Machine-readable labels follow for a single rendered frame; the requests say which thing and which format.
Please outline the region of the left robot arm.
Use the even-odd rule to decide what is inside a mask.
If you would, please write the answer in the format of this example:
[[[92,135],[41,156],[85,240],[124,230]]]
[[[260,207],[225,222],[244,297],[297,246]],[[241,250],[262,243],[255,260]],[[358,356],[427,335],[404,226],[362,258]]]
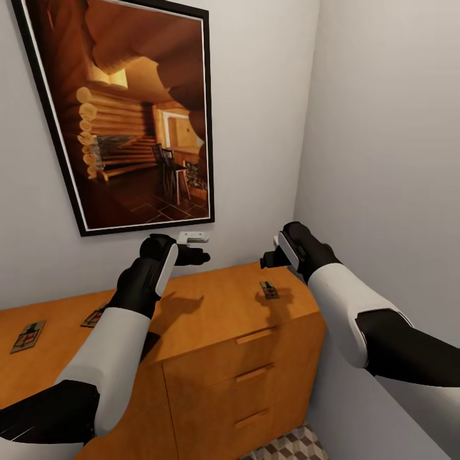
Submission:
[[[178,242],[153,233],[141,243],[140,258],[119,276],[102,317],[53,386],[0,410],[0,460],[72,460],[117,426],[174,265],[208,262],[208,253],[189,244],[208,242],[206,233],[185,231]]]

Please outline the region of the mousetrap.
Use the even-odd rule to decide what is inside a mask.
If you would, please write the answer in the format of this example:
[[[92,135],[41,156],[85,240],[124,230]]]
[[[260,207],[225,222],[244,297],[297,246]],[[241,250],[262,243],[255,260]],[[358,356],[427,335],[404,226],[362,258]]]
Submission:
[[[142,361],[143,358],[145,358],[147,354],[152,350],[159,338],[161,338],[161,335],[150,331],[147,332],[144,346],[141,352],[140,361]]]
[[[102,314],[104,313],[105,309],[109,305],[109,302],[103,303],[101,306],[97,308],[82,324],[81,326],[86,327],[86,328],[94,328],[99,321],[99,319],[102,317]]]
[[[260,281],[260,285],[264,291],[267,300],[280,298],[278,292],[276,291],[275,287],[273,286],[270,280]]]
[[[13,349],[11,350],[10,354],[35,347],[46,322],[47,320],[44,319],[39,322],[27,324],[20,334],[18,340],[13,345]]]

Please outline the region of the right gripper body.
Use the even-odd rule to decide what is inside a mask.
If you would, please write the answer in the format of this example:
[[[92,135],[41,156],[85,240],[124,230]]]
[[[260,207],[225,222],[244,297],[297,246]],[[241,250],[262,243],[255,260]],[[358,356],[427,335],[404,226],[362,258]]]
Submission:
[[[264,260],[266,261],[266,266],[263,267],[265,269],[268,268],[275,268],[278,266],[286,266],[291,265],[292,263],[289,259],[280,256],[279,251],[276,249],[272,252],[265,252],[264,253]]]

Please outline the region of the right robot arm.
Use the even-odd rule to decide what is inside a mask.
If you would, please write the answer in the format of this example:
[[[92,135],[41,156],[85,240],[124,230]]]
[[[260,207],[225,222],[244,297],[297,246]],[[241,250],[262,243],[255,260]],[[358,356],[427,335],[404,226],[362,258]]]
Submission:
[[[460,349],[417,330],[299,221],[273,237],[261,269],[293,265],[345,361],[364,368],[452,459],[460,460]]]

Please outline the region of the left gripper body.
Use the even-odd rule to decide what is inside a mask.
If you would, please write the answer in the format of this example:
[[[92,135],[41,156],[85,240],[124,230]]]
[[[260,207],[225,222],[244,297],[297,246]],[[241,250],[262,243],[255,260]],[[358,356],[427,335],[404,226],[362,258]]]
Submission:
[[[203,249],[189,248],[188,246],[182,245],[184,249],[184,259],[177,264],[177,266],[185,265],[202,265],[203,261]]]

